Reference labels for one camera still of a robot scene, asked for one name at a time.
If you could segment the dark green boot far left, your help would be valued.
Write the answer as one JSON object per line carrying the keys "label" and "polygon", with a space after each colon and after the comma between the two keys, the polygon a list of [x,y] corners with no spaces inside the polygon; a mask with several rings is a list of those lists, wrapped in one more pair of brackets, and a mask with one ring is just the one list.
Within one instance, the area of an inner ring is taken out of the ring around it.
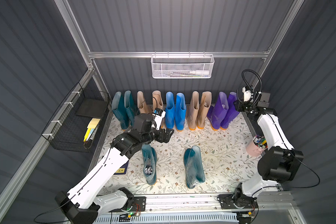
{"label": "dark green boot far left", "polygon": [[116,92],[112,101],[112,111],[120,123],[122,130],[129,127],[129,118],[124,106],[124,97],[120,91]]}

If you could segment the blue rain boot back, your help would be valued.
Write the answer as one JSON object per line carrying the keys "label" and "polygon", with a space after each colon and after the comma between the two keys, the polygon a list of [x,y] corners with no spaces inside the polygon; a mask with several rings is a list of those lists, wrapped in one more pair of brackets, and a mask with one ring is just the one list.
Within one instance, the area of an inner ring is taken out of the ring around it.
{"label": "blue rain boot back", "polygon": [[186,102],[183,93],[177,93],[176,95],[176,105],[175,105],[175,126],[177,131],[182,131],[184,129],[186,116]]}

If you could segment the dark blue notebook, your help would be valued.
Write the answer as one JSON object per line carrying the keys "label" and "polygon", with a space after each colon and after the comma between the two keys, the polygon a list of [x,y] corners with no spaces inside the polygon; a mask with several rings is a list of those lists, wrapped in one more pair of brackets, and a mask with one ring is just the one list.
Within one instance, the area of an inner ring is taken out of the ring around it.
{"label": "dark blue notebook", "polygon": [[127,161],[124,165],[122,165],[115,173],[114,175],[125,175],[127,173],[127,168],[129,165],[129,161]]}

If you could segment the dark green boot back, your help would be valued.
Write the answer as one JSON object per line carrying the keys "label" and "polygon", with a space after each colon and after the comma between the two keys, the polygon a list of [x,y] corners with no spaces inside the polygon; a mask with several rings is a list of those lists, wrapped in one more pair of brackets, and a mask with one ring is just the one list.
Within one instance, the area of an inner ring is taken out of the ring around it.
{"label": "dark green boot back", "polygon": [[138,108],[134,103],[133,95],[131,91],[125,91],[124,94],[124,107],[127,113],[127,116],[130,121],[130,125],[134,126],[135,116],[137,115]]}

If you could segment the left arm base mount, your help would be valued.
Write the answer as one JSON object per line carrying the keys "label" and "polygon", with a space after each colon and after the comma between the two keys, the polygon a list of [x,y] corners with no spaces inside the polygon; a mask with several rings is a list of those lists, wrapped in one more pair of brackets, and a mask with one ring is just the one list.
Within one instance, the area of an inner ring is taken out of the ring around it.
{"label": "left arm base mount", "polygon": [[139,211],[145,211],[147,204],[147,198],[146,197],[129,197],[126,204],[120,208],[115,209],[109,212],[139,212]]}

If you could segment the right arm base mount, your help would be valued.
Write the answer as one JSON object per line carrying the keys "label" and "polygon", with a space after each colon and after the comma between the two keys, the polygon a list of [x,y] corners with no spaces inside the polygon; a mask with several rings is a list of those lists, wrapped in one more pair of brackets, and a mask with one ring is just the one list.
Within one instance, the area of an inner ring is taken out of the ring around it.
{"label": "right arm base mount", "polygon": [[220,194],[217,200],[221,209],[257,209],[256,198],[246,197],[245,195]]}

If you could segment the yellow sticky notes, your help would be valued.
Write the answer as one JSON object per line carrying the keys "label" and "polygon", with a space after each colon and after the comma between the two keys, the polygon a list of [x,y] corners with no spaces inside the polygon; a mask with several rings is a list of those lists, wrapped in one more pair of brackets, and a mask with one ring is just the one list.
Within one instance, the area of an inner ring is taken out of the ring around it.
{"label": "yellow sticky notes", "polygon": [[101,119],[98,118],[92,118],[87,126],[87,131],[84,136],[84,142],[88,141],[90,137],[92,136],[93,132],[95,131],[96,127],[99,125]]}

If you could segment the dark green boot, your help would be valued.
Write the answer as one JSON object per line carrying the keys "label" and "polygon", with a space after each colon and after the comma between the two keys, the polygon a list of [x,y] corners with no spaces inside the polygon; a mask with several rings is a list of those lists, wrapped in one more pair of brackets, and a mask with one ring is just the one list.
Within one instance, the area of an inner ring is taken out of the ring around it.
{"label": "dark green boot", "polygon": [[142,156],[143,156],[143,173],[146,178],[147,184],[154,185],[157,179],[156,165],[157,165],[157,155],[156,151],[149,144],[142,145]]}
{"label": "dark green boot", "polygon": [[124,97],[120,91],[116,92],[112,101],[112,111],[120,123],[122,130],[129,127],[129,118],[124,106]]}
{"label": "dark green boot", "polygon": [[127,113],[127,116],[130,121],[130,125],[134,126],[135,116],[137,115],[138,108],[134,103],[133,95],[131,91],[125,91],[124,94],[124,107]]}
{"label": "dark green boot", "polygon": [[185,167],[186,185],[189,189],[205,182],[205,173],[203,169],[201,149],[198,146],[192,146],[185,150],[183,155]]}

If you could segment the blue rain boot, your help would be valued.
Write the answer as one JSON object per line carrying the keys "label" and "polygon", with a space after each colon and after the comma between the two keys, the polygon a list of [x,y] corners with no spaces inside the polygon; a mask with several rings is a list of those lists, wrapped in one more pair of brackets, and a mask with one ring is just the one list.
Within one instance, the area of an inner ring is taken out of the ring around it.
{"label": "blue rain boot", "polygon": [[169,129],[174,128],[175,122],[175,103],[174,103],[174,94],[172,92],[166,93],[166,109],[165,109],[165,124]]}
{"label": "blue rain boot", "polygon": [[182,131],[184,129],[186,116],[186,102],[183,93],[177,93],[176,95],[176,105],[175,105],[175,126],[177,131]]}

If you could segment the pink pen cup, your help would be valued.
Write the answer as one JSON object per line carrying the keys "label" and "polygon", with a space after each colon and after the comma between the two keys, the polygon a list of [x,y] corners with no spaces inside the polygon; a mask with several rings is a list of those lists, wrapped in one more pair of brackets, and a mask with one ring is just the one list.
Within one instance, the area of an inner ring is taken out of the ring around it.
{"label": "pink pen cup", "polygon": [[256,135],[246,146],[246,152],[250,156],[258,157],[267,149],[267,140],[263,135]]}

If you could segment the purple front boot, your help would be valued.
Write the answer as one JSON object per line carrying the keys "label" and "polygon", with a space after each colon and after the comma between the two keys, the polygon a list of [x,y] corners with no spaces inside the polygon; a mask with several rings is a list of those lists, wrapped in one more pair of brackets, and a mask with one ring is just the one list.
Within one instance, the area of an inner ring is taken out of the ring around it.
{"label": "purple front boot", "polygon": [[228,96],[228,111],[220,124],[222,130],[226,130],[229,127],[229,124],[239,115],[239,112],[235,109],[234,102],[238,100],[237,93],[230,92]]}
{"label": "purple front boot", "polygon": [[214,106],[211,106],[207,118],[210,121],[211,128],[214,131],[217,131],[221,127],[221,122],[226,117],[228,112],[229,105],[227,95],[224,92],[220,92],[217,98],[217,101]]}

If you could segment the blue rain boot front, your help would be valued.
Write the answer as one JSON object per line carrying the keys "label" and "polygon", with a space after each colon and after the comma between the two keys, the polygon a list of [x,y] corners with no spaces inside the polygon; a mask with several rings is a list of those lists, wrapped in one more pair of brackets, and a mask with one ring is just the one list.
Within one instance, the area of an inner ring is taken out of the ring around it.
{"label": "blue rain boot front", "polygon": [[174,128],[175,122],[175,103],[174,103],[174,94],[172,92],[166,93],[166,109],[165,109],[165,124],[169,129]]}

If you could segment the beige rain boot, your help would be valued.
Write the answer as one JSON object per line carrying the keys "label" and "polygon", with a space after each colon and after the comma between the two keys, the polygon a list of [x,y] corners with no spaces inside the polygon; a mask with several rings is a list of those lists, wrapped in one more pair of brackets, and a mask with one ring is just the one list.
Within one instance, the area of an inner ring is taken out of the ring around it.
{"label": "beige rain boot", "polygon": [[194,131],[197,127],[197,115],[199,111],[199,93],[194,91],[192,93],[189,108],[187,110],[187,123],[188,128]]}
{"label": "beige rain boot", "polygon": [[137,92],[137,106],[140,113],[150,114],[152,113],[152,108],[147,105],[142,91]]}
{"label": "beige rain boot", "polygon": [[155,90],[155,91],[152,92],[152,99],[153,99],[153,112],[157,108],[164,111],[163,100],[162,100],[162,97],[161,97],[161,92],[159,90]]}
{"label": "beige rain boot", "polygon": [[205,127],[205,119],[211,107],[211,101],[212,101],[212,93],[210,91],[203,92],[197,115],[197,127],[199,129],[204,129]]}

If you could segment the dark green front boot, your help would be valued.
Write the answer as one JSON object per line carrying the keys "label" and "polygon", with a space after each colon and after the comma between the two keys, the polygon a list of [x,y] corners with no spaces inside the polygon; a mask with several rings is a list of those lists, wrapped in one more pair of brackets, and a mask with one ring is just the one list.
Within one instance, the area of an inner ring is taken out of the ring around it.
{"label": "dark green front boot", "polygon": [[189,189],[205,182],[205,173],[203,169],[201,149],[198,146],[192,146],[185,150],[183,155],[185,167],[186,185]]}
{"label": "dark green front boot", "polygon": [[156,165],[157,165],[157,155],[156,151],[149,144],[142,145],[142,156],[143,156],[143,173],[146,178],[147,184],[154,185],[157,179]]}

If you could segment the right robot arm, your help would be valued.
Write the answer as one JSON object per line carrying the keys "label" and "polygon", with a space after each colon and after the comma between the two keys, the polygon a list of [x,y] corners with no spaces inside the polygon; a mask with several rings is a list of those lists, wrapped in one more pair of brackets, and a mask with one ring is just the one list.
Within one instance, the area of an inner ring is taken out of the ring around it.
{"label": "right robot arm", "polygon": [[257,120],[267,141],[267,150],[258,162],[258,172],[241,183],[238,190],[247,198],[257,198],[263,189],[292,181],[304,156],[302,151],[295,150],[287,140],[274,109],[240,100],[236,100],[234,106],[237,111],[246,112]]}

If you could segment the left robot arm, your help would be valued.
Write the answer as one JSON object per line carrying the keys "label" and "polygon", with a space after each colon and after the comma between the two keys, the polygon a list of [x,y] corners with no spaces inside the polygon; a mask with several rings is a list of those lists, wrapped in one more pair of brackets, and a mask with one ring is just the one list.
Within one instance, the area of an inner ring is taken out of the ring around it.
{"label": "left robot arm", "polygon": [[67,193],[61,191],[57,194],[55,201],[62,213],[72,224],[92,224],[102,214],[131,209],[134,196],[126,188],[105,196],[98,193],[144,144],[153,141],[168,143],[173,133],[173,129],[153,128],[147,133],[131,130],[118,135],[108,152],[83,180]]}

